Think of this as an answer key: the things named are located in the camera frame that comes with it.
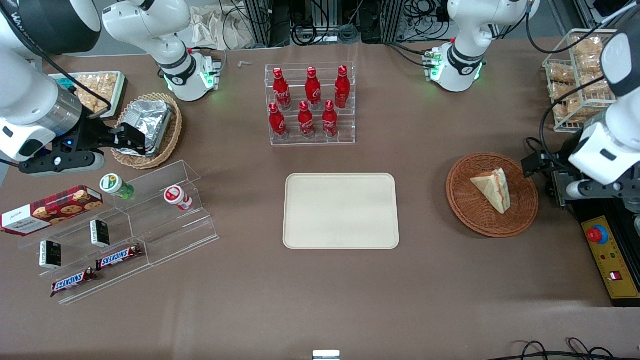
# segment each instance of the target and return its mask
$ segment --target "yellow control panel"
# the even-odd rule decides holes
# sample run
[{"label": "yellow control panel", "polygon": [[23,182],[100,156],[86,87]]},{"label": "yellow control panel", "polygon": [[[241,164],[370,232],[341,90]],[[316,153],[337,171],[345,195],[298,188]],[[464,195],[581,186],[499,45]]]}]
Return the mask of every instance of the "yellow control panel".
[{"label": "yellow control panel", "polygon": [[589,240],[602,279],[612,299],[640,299],[620,248],[605,217],[583,222],[582,230]]}]

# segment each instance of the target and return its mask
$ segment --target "aluminum foil container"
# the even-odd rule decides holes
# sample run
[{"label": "aluminum foil container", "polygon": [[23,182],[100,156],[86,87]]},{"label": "aluminum foil container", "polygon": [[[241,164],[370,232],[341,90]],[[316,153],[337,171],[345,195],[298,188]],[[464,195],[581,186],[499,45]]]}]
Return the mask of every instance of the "aluminum foil container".
[{"label": "aluminum foil container", "polygon": [[[164,101],[136,100],[131,104],[122,122],[140,130],[145,135],[145,148],[148,158],[160,151],[164,132],[171,119],[171,105]],[[116,150],[125,155],[142,156],[129,149]]]}]

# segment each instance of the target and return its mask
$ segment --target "sandwich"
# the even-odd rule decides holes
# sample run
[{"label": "sandwich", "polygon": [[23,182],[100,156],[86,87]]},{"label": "sandwich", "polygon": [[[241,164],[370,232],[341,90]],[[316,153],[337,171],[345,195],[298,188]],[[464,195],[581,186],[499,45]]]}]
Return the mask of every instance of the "sandwich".
[{"label": "sandwich", "polygon": [[507,176],[502,168],[472,177],[471,182],[500,214],[504,214],[511,207]]}]

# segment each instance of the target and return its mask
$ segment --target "acrylic bottle rack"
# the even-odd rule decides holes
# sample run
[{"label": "acrylic bottle rack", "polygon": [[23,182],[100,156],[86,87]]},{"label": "acrylic bottle rack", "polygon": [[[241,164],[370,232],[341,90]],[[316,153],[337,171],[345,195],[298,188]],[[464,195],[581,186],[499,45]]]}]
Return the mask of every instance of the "acrylic bottle rack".
[{"label": "acrylic bottle rack", "polygon": [[[200,194],[194,185],[198,179],[200,176],[186,162],[178,161],[127,181],[135,189],[134,196],[130,199],[113,197],[113,207],[107,206],[108,209],[67,226],[56,234],[39,236],[39,240],[32,242],[29,249],[37,248],[39,253],[40,240],[61,244],[62,267],[55,270],[41,268],[43,273],[40,276],[49,284],[79,274],[88,267],[95,269],[96,260],[134,244],[140,244],[143,251],[136,258],[96,272],[97,279],[62,291],[54,299],[60,304],[70,304],[217,240],[219,236],[211,215],[202,207]],[[187,211],[164,200],[164,190],[176,184],[193,199],[193,204]],[[105,197],[106,200],[111,198],[109,195]],[[89,221],[96,218],[108,225],[109,247],[99,248],[91,244]]]},{"label": "acrylic bottle rack", "polygon": [[[324,102],[334,100],[335,96],[335,80],[338,77],[338,68],[345,65],[348,69],[348,79],[351,83],[351,91],[347,107],[344,109],[336,108],[338,113],[338,135],[334,138],[327,138],[323,133],[322,114],[324,112]],[[316,68],[317,78],[321,85],[322,108],[320,110],[310,110],[314,115],[314,127],[316,136],[311,139],[305,139],[300,133],[300,125],[298,123],[298,104],[300,101],[306,101],[305,83],[307,82],[307,68],[313,66]],[[284,79],[289,84],[289,92],[291,93],[291,109],[282,111],[285,118],[285,124],[289,130],[289,136],[285,140],[276,139],[271,126],[269,126],[269,104],[275,102],[275,93],[273,92],[273,69],[281,68]],[[342,63],[294,63],[294,64],[267,64],[264,73],[264,85],[267,97],[266,124],[269,129],[269,138],[272,146],[292,146],[292,145],[345,145],[356,142],[356,68],[355,63],[345,61]]]}]

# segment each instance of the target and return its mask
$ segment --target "black small box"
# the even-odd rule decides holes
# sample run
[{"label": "black small box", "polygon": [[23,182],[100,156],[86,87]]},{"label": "black small box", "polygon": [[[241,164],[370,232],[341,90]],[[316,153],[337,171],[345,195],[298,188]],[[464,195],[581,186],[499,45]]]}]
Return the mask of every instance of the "black small box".
[{"label": "black small box", "polygon": [[106,223],[100,220],[91,221],[91,244],[97,247],[111,245],[109,242],[109,227]]},{"label": "black small box", "polygon": [[62,265],[62,251],[59,243],[50,240],[40,242],[40,266],[47,269],[58,269]]}]

